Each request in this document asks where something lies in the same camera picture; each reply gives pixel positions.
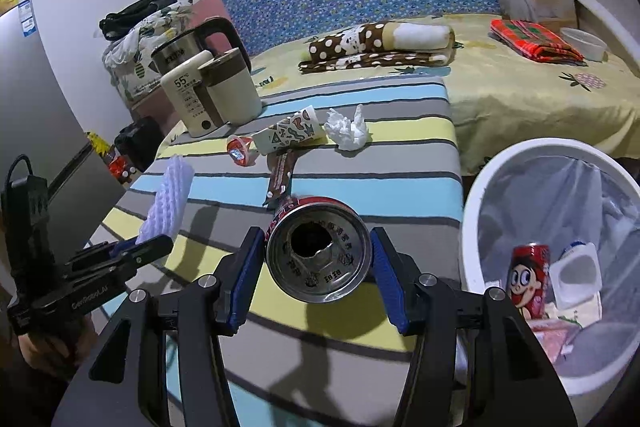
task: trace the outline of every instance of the white tissue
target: white tissue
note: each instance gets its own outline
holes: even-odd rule
[[[324,131],[338,144],[341,151],[357,151],[363,148],[369,138],[369,129],[362,115],[362,104],[356,107],[353,122],[332,108],[329,109]]]
[[[172,156],[167,163],[154,204],[138,232],[137,245],[161,233],[172,241],[178,237],[195,172],[182,156]]]

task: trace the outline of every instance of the brown lid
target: brown lid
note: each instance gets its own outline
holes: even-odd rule
[[[228,52],[212,58],[198,68],[205,86],[215,86],[246,69],[246,63],[240,49],[233,48]]]

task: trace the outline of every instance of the stainless steel kettle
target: stainless steel kettle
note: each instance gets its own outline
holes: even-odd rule
[[[251,71],[251,60],[249,60],[244,44],[242,44],[238,32],[236,32],[231,21],[224,17],[211,17],[199,26],[191,28],[165,42],[151,53],[151,59],[156,68],[158,68],[158,73],[168,73],[179,64],[186,62],[191,57],[195,57],[204,50],[209,50],[216,57],[219,53],[207,46],[206,43],[207,37],[215,33],[222,33],[232,48],[240,50],[247,68]]]

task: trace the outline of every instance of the folded blanket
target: folded blanket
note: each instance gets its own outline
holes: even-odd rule
[[[540,24],[494,19],[490,26],[494,36],[530,60],[584,63],[578,50]]]
[[[302,73],[376,66],[443,66],[451,58],[448,26],[405,22],[369,23],[310,42],[298,65]]]

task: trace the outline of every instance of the human hand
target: human hand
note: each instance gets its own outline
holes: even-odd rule
[[[81,333],[74,353],[70,353],[66,344],[52,335],[37,331],[20,335],[18,343],[25,362],[61,380],[71,380],[98,338],[91,317],[86,315],[81,320]]]

